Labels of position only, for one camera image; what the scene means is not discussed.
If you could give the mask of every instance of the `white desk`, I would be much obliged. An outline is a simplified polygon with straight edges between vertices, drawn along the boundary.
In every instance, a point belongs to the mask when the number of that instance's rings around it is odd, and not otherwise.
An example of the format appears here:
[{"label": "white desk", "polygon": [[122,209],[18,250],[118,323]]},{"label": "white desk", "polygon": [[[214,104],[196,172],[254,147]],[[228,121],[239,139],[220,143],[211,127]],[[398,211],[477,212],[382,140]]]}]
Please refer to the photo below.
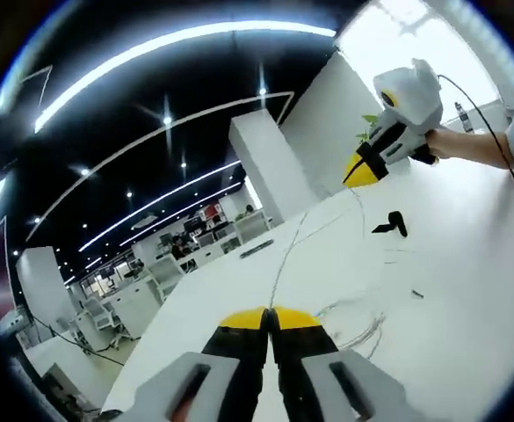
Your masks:
[{"label": "white desk", "polygon": [[[430,418],[479,420],[514,373],[514,186],[507,171],[460,160],[412,163],[389,178],[310,210],[279,276],[275,304],[316,313],[348,339],[383,312],[372,362],[401,382]],[[409,237],[372,234],[402,212]],[[210,266],[186,274],[144,332],[104,409],[128,409],[134,392],[186,351],[199,351],[228,314],[268,305],[302,216]],[[239,259],[262,241],[274,244]],[[411,289],[424,295],[415,297]],[[366,355],[370,350],[357,348]],[[264,368],[255,421],[286,421],[276,368]]]},{"label": "white desk", "polygon": [[182,264],[187,263],[190,260],[194,260],[196,262],[196,265],[198,268],[202,267],[203,265],[207,264],[208,262],[212,262],[213,260],[222,257],[225,255],[223,253],[223,249],[221,246],[230,241],[231,239],[234,239],[237,237],[236,233],[231,233],[216,242],[209,244],[207,246],[204,246],[203,248],[198,249],[197,251],[194,251],[193,253],[185,256],[184,258],[181,258],[178,260],[178,264],[181,266]]},{"label": "white desk", "polygon": [[161,306],[157,283],[151,276],[124,287],[101,303],[114,311],[132,338],[141,337]]},{"label": "white desk", "polygon": [[[69,331],[63,332],[62,336],[73,339]],[[62,385],[69,380],[72,387],[97,407],[105,401],[110,391],[110,381],[79,347],[62,338],[53,337],[24,352],[39,376],[43,377],[50,370],[54,370],[56,376],[61,371],[65,376],[58,379],[58,382]]]}]

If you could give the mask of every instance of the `white floor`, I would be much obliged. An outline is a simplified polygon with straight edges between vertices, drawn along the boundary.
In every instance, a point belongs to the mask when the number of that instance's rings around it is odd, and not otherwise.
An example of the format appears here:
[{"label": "white floor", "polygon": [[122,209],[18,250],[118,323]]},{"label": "white floor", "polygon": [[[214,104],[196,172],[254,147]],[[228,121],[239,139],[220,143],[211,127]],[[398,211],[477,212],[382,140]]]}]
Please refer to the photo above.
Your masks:
[{"label": "white floor", "polygon": [[[138,341],[139,340],[132,341],[125,338],[120,341],[118,350],[110,348],[99,354],[126,365],[127,358],[129,358],[130,354],[134,351]],[[88,357],[92,364],[102,372],[106,380],[111,385],[114,384],[116,378],[118,378],[119,371],[121,371],[123,367],[117,363],[95,356],[94,354],[90,354]]]}]

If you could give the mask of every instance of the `window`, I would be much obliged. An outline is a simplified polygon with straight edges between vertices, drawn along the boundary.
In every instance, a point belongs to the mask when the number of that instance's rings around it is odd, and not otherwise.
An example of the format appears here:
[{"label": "window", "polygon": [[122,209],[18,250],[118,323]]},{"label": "window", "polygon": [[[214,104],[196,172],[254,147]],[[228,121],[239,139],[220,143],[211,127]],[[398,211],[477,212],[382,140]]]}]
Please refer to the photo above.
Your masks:
[{"label": "window", "polygon": [[[375,0],[344,29],[338,45],[348,63],[376,97],[373,78],[411,59],[425,59],[482,106],[499,98],[487,71],[469,45],[421,0]],[[454,102],[473,107],[454,86],[441,81],[443,121],[458,117]]]}]

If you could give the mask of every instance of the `black cable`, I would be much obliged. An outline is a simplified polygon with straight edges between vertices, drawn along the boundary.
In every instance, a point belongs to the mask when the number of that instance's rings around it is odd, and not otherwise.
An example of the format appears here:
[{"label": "black cable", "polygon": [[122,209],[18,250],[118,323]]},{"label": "black cable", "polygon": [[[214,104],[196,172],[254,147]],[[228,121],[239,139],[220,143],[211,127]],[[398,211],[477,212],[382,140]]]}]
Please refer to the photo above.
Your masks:
[{"label": "black cable", "polygon": [[35,315],[32,315],[32,318],[34,318],[36,321],[38,321],[40,324],[44,325],[46,328],[50,329],[51,331],[53,331],[55,333],[56,336],[58,337],[61,337],[62,339],[64,339],[65,341],[67,341],[68,343],[72,344],[72,345],[75,345],[75,346],[78,346],[80,348],[82,348],[85,352],[88,352],[88,353],[91,353],[91,354],[94,354],[95,356],[98,356],[99,358],[103,358],[103,359],[106,359],[106,360],[109,360],[110,362],[113,362],[113,363],[117,363],[118,365],[120,365],[121,367],[124,366],[123,363],[121,362],[118,362],[117,360],[114,360],[114,359],[111,359],[111,358],[108,358],[106,356],[103,356],[102,354],[99,354],[99,353],[96,353],[94,351],[92,351],[91,349],[88,349],[87,347],[84,347],[84,346],[81,346],[80,344],[76,343],[75,341],[71,341],[67,338],[64,338],[59,332],[57,332],[56,330],[54,330],[52,327],[50,327],[49,325],[47,324],[44,324],[42,323]]},{"label": "black cable", "polygon": [[512,170],[512,167],[510,167],[510,163],[509,163],[509,160],[508,158],[506,157],[506,155],[504,154],[504,151],[503,151],[503,147],[501,146],[501,143],[499,142],[498,139],[496,139],[496,135],[495,135],[495,132],[493,132],[493,129],[491,128],[491,125],[489,125],[489,122],[487,121],[487,119],[485,119],[485,116],[483,116],[483,113],[481,112],[481,110],[479,109],[479,107],[477,106],[477,104],[467,95],[467,93],[462,90],[458,84],[456,84],[452,79],[450,79],[448,76],[445,76],[445,75],[438,75],[438,77],[442,77],[444,78],[446,81],[448,81],[450,84],[452,84],[453,86],[455,86],[462,94],[464,94],[466,96],[466,98],[469,100],[469,102],[472,104],[472,106],[475,108],[475,111],[479,113],[479,116],[481,117],[481,119],[483,120],[483,123],[485,123],[485,126],[487,126],[487,129],[489,130],[489,132],[493,135],[493,138],[495,139],[495,143],[496,143],[496,146],[499,148],[499,151],[501,152],[501,156],[503,156],[503,160],[504,162],[506,163],[507,167],[509,168],[509,172],[510,172],[510,175],[512,176],[512,179],[514,180],[514,170]]}]

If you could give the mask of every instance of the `white partition wall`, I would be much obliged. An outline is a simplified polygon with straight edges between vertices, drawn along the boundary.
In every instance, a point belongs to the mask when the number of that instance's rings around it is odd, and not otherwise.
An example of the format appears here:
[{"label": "white partition wall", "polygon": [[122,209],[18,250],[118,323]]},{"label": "white partition wall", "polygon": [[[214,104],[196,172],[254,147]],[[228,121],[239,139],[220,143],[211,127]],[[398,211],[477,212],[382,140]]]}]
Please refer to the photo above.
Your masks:
[{"label": "white partition wall", "polygon": [[256,204],[249,195],[249,190],[246,185],[243,185],[235,193],[230,193],[227,196],[223,196],[218,199],[223,210],[223,214],[228,218],[230,222],[234,222],[235,218],[246,211],[247,206],[251,205],[257,209]]},{"label": "white partition wall", "polygon": [[229,140],[264,211],[277,224],[317,204],[300,162],[266,109],[234,117]]},{"label": "white partition wall", "polygon": [[320,198],[344,189],[344,170],[358,147],[356,134],[368,128],[362,115],[379,112],[356,72],[339,53],[333,54],[281,126]]}]

